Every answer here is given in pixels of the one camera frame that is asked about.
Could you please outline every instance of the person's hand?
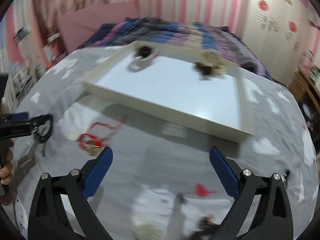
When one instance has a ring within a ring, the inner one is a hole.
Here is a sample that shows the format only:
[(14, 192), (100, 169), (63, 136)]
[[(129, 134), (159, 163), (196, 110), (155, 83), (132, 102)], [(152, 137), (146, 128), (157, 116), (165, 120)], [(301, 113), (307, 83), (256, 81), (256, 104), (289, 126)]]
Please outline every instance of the person's hand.
[(9, 144), (6, 144), (7, 145), (7, 150), (6, 154), (7, 154), (7, 163), (6, 165), (0, 169), (0, 179), (1, 179), (1, 184), (3, 185), (8, 185), (11, 183), (12, 179), (13, 179), (13, 176), (11, 174), (11, 171), (12, 171), (12, 164), (11, 164), (11, 161), (12, 161), (12, 158), (13, 158), (13, 154), (12, 154), (12, 151), (10, 150), (10, 148), (12, 148), (14, 146), (14, 142), (12, 140), (9, 140)]

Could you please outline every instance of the striped blanket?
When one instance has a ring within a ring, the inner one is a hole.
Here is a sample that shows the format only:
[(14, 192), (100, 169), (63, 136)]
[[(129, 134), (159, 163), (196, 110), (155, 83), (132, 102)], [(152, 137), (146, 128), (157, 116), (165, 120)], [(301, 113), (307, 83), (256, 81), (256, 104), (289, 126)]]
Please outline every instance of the striped blanket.
[(207, 24), (168, 22), (158, 18), (126, 19), (119, 24), (103, 24), (100, 29), (78, 49), (128, 45), (133, 41), (167, 43), (193, 49), (215, 49), (224, 59), (260, 76), (268, 72), (242, 41), (228, 31), (228, 27)]

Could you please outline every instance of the shallow tray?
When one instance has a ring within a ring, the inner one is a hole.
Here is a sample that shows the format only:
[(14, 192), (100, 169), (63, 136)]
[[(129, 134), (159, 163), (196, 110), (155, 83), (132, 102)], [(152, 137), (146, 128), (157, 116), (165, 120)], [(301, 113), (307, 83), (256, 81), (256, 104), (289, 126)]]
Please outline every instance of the shallow tray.
[[(156, 48), (151, 66), (133, 62), (141, 45)], [(253, 134), (239, 66), (221, 59), (227, 74), (204, 79), (194, 68), (203, 50), (135, 41), (97, 66), (83, 86), (100, 98), (240, 143)]]

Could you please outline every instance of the red circular decoration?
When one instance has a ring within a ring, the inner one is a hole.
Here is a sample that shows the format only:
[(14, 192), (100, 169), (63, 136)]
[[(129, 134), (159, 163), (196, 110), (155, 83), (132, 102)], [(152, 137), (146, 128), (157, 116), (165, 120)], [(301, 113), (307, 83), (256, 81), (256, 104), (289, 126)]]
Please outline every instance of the red circular decoration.
[(293, 33), (297, 32), (297, 26), (294, 22), (289, 22), (289, 28)]
[(267, 11), (269, 9), (269, 5), (266, 1), (264, 0), (260, 0), (259, 1), (259, 8), (262, 10), (262, 11)]

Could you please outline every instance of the red heart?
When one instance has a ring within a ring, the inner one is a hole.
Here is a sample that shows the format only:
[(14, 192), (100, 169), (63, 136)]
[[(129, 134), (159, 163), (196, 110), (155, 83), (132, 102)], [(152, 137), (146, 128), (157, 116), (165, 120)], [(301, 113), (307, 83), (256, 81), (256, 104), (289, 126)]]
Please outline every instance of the red heart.
[(215, 190), (212, 190), (212, 191), (208, 191), (203, 185), (201, 184), (196, 184), (196, 187), (195, 187), (195, 192), (196, 192), (196, 195), (199, 196), (199, 197), (207, 197), (211, 194), (214, 194), (214, 193), (217, 193)]

